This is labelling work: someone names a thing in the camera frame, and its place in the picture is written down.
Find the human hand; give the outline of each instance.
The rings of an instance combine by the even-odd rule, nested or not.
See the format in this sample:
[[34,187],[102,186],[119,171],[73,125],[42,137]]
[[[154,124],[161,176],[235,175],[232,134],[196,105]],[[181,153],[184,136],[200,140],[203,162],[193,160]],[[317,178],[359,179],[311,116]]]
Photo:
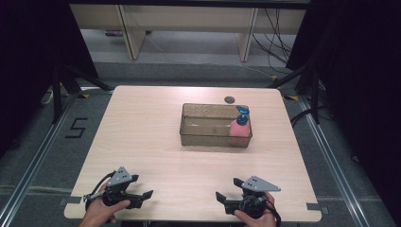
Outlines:
[[[105,189],[106,185],[107,182],[100,187],[99,191]],[[126,208],[130,203],[130,201],[121,201],[115,205],[107,206],[103,203],[101,197],[98,197],[89,205],[79,227],[100,227],[106,223],[108,219],[111,223],[115,224],[116,219],[114,213]]]
[[[266,198],[269,201],[268,207],[274,209],[274,197],[269,192],[266,192]],[[276,227],[275,217],[268,209],[265,209],[263,216],[258,219],[253,219],[240,210],[235,210],[234,215],[242,220],[247,227]]]

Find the black tape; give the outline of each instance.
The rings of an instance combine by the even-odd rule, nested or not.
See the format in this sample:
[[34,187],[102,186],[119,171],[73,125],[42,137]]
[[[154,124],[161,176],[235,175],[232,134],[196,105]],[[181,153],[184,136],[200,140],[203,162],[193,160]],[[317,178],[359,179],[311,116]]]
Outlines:
[[307,208],[307,210],[319,210],[319,211],[322,210],[321,206],[319,204],[317,204],[317,203],[309,203],[309,202],[307,202],[306,203],[306,208]]
[[67,203],[80,204],[81,200],[82,200],[82,197],[69,197],[67,199]]

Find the wooden table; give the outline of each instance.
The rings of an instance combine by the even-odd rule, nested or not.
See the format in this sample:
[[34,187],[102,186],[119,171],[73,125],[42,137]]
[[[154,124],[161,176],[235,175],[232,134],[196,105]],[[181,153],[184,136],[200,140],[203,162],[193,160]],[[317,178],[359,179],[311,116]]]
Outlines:
[[[250,108],[253,138],[247,148],[183,147],[179,134],[184,103],[235,104]],[[281,187],[271,192],[283,221],[319,221],[320,211],[280,93],[275,89],[119,86],[103,116],[72,197],[90,193],[98,181],[124,166],[138,174],[128,192],[154,190],[141,209],[119,219],[239,221],[226,215],[216,191],[240,200],[233,178],[252,175]],[[84,203],[68,203],[67,218],[82,218]]]

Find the gray carpet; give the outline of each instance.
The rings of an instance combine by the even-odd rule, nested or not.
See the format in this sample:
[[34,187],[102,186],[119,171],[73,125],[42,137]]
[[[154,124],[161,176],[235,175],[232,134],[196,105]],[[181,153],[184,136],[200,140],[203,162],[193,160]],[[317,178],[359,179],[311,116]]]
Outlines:
[[[271,84],[272,76],[282,78],[285,75],[269,67],[252,67],[251,70],[239,66],[196,64],[96,63],[96,69],[100,78],[112,86],[130,84],[259,88]],[[84,80],[79,80],[79,83],[81,86],[93,86]],[[295,95],[295,84],[296,79],[283,85],[280,88],[282,95]],[[111,95],[89,95],[88,98],[76,100],[11,226],[78,226],[79,220],[64,217],[64,200],[68,198],[75,184],[110,97]],[[284,102],[289,118],[302,111],[299,101]],[[38,109],[18,138],[20,147],[9,150],[0,160],[1,205],[4,205],[12,187],[19,182],[41,145],[51,126],[52,111],[51,103]],[[352,150],[335,119],[331,118],[327,110],[320,110],[320,116],[324,134],[372,226],[395,226],[363,169],[351,161]],[[85,131],[80,138],[67,138],[68,135],[78,133],[70,130],[77,117],[86,118],[76,124],[85,128]],[[298,121],[294,132],[318,202],[328,210],[320,222],[302,223],[301,226],[355,226],[305,118]],[[284,223],[283,226],[297,224]]]

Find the transparent plastic container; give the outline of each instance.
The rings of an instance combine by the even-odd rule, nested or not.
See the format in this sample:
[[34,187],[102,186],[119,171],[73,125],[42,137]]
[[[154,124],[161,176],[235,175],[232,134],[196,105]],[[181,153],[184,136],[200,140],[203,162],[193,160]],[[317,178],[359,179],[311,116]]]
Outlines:
[[248,137],[229,136],[231,123],[237,117],[236,105],[184,103],[181,143],[183,146],[247,148],[253,136],[250,117]]

